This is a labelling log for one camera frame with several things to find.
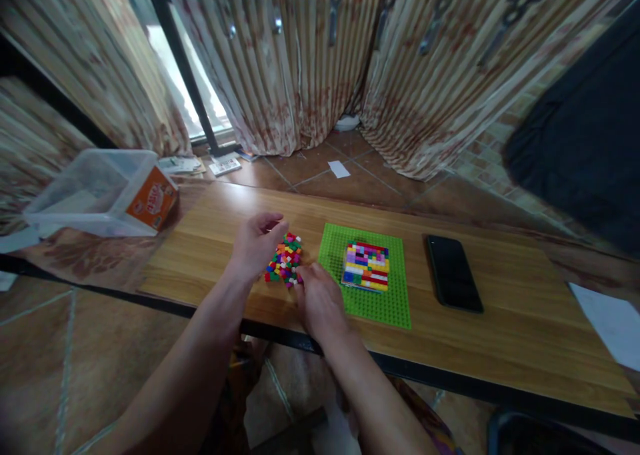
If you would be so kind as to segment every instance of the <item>window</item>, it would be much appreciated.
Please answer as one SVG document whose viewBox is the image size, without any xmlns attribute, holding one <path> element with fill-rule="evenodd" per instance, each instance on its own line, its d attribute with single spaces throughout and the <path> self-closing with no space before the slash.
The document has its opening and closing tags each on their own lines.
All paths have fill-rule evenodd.
<svg viewBox="0 0 640 455">
<path fill-rule="evenodd" d="M 236 149 L 238 145 L 229 117 L 209 82 L 173 4 L 169 0 L 129 2 L 149 40 L 192 143 L 208 141 L 213 155 Z M 160 16 L 157 12 L 159 7 L 163 12 Z M 191 90 L 188 80 L 193 81 Z M 208 126 L 203 127 L 203 118 Z"/>
</svg>

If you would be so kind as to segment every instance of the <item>plastic storage box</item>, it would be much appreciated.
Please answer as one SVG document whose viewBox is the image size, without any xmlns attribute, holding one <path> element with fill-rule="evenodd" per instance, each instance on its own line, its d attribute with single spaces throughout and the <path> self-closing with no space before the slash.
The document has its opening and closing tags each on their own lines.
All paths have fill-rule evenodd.
<svg viewBox="0 0 640 455">
<path fill-rule="evenodd" d="M 154 236 L 178 188 L 145 150 L 87 149 L 23 211 L 41 234 L 71 227 L 99 236 Z"/>
</svg>

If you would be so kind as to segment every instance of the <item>black fabric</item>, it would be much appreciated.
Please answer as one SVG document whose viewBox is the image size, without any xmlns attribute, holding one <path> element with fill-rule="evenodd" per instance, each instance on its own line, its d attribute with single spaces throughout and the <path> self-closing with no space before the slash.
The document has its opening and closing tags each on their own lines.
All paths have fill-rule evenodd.
<svg viewBox="0 0 640 455">
<path fill-rule="evenodd" d="M 522 187 L 640 257 L 640 4 L 538 101 L 505 147 Z"/>
<path fill-rule="evenodd" d="M 489 421 L 488 455 L 613 455 L 561 425 L 498 409 Z"/>
</svg>

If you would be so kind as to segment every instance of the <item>smartphone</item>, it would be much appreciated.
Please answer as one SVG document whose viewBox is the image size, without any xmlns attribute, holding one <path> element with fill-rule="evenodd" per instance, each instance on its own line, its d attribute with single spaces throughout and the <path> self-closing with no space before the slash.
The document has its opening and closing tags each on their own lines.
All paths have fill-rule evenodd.
<svg viewBox="0 0 640 455">
<path fill-rule="evenodd" d="M 435 235 L 425 239 L 438 301 L 469 312 L 485 311 L 471 275 L 465 250 L 458 240 Z"/>
</svg>

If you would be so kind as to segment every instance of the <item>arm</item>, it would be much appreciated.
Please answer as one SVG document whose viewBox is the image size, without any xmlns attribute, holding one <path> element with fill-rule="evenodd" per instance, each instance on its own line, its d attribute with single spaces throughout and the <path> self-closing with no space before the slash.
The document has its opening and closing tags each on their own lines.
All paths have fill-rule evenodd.
<svg viewBox="0 0 640 455">
<path fill-rule="evenodd" d="M 120 417 L 105 453 L 196 453 L 204 441 L 238 340 L 249 291 L 264 270 L 286 222 L 265 213 L 242 224 L 222 277 L 178 341 Z"/>
<path fill-rule="evenodd" d="M 298 307 L 353 407 L 367 452 L 437 454 L 429 435 L 349 326 L 342 293 L 319 264 L 300 267 Z"/>
</svg>

